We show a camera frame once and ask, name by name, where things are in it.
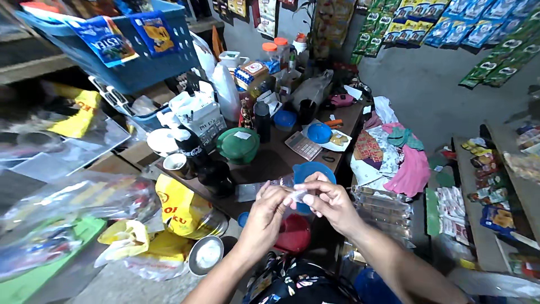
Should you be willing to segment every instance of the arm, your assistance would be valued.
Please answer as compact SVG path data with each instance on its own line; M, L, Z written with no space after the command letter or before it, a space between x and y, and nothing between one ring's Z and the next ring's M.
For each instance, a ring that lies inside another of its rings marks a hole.
M403 250L389 236L367 225L356 212L342 186L328 182L321 173L308 177L295 189L316 191L304 203L325 216L339 233L351 240L373 269L403 303L424 299L436 303L467 303L465 295L431 265Z
M240 239L194 290L184 304L225 304L242 277L268 253L278 239L289 191L266 182L257 193Z

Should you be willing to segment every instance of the red plastic container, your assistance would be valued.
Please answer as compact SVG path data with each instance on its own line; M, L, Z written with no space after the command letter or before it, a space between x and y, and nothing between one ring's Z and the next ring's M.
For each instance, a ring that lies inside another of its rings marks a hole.
M309 222L301 215L291 214L281 222L274 248L292 255L306 250L311 241Z

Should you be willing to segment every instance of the orange lid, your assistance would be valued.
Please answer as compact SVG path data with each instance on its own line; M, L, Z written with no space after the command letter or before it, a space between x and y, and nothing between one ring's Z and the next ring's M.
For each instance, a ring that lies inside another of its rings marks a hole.
M278 50L278 46L272 42L265 42L262 44L262 49L267 52L275 52Z
M287 45L289 41L287 41L285 38L277 37L274 38L274 43L277 45Z

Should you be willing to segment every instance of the calculator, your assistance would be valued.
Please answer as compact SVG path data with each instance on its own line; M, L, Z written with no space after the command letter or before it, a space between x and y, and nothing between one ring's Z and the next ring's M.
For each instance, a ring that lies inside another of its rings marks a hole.
M320 145L312 142L309 138L305 138L300 131L289 137L285 144L308 161L314 160L317 154L322 151Z

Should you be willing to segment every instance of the hand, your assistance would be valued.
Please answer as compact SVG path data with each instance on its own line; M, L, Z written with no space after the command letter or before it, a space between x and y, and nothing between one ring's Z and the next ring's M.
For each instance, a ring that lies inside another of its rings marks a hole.
M284 199L290 193L287 189L270 186L267 181L257 193L240 239L234 246L246 261L258 262L278 240L281 219L287 208Z
M351 238L363 223L344 187L332 184L323 173L316 172L306 182L294 185L295 190L314 190L303 202L318 216L324 215L337 232Z

